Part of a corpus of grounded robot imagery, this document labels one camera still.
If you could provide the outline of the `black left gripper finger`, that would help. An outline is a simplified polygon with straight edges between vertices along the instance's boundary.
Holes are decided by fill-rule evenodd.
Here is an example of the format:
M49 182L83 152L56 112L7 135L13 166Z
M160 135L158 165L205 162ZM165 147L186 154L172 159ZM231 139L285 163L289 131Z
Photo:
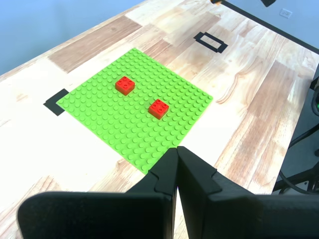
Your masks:
M171 239L178 153L169 149L124 193L46 192L19 207L25 239Z
M191 239L316 239L319 198L256 195L183 146L178 189Z

